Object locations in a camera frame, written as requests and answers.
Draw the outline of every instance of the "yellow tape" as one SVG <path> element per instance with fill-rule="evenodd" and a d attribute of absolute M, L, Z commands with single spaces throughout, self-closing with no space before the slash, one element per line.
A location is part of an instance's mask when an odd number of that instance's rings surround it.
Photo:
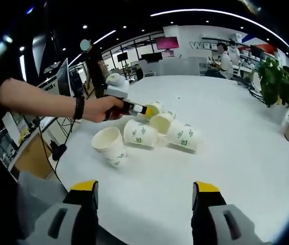
<path fill-rule="evenodd" d="M 196 184 L 199 186 L 199 192 L 220 192 L 213 184 L 203 183 L 200 181 L 197 181 Z"/>
<path fill-rule="evenodd" d="M 86 182 L 77 183 L 76 185 L 72 186 L 71 190 L 92 190 L 95 182 L 97 181 L 90 180 Z"/>

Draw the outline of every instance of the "wristband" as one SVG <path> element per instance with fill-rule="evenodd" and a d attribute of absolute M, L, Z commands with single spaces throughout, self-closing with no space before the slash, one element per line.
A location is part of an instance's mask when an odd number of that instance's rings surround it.
<path fill-rule="evenodd" d="M 74 113 L 74 120 L 81 119 L 83 116 L 84 111 L 84 97 L 76 97 L 76 105 L 75 105 L 75 113 Z"/>

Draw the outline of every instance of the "white paper cup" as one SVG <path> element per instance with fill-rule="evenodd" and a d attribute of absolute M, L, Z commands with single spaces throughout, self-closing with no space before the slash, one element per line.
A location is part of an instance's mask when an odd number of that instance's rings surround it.
<path fill-rule="evenodd" d="M 145 105 L 145 106 L 152 110 L 152 115 L 146 116 L 147 121 L 150 121 L 151 118 L 153 118 L 154 116 L 157 116 L 159 113 L 164 112 L 164 105 L 158 101 L 150 103 L 150 104 Z"/>
<path fill-rule="evenodd" d="M 118 128 L 110 127 L 99 131 L 92 139 L 92 147 L 102 153 L 113 167 L 119 167 L 127 161 L 126 148 Z"/>
<path fill-rule="evenodd" d="M 199 133 L 193 129 L 191 125 L 184 124 L 174 120 L 168 130 L 167 140 L 171 144 L 175 144 L 193 151 L 196 151 L 199 143 Z"/>
<path fill-rule="evenodd" d="M 150 120 L 150 126 L 155 128 L 161 136 L 166 136 L 171 123 L 176 119 L 176 114 L 172 111 L 160 113 Z"/>
<path fill-rule="evenodd" d="M 154 147 L 157 138 L 158 132 L 156 129 L 135 120 L 129 120 L 124 128 L 125 143 Z"/>

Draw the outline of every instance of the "pink screen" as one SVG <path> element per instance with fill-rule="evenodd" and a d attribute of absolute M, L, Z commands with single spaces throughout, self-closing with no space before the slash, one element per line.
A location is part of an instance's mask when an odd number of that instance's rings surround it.
<path fill-rule="evenodd" d="M 155 41 L 156 41 L 156 48 L 158 50 L 179 47 L 177 37 L 160 37 L 157 38 Z"/>

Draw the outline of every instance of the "wooden cabinet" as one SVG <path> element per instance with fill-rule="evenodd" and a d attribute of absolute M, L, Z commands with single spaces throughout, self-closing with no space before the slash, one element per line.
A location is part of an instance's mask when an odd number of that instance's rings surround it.
<path fill-rule="evenodd" d="M 44 142 L 47 156 L 51 155 L 50 148 Z M 49 162 L 47 161 L 41 137 L 39 133 L 30 141 L 15 162 L 18 171 L 28 171 L 34 176 L 46 179 L 51 173 Z"/>

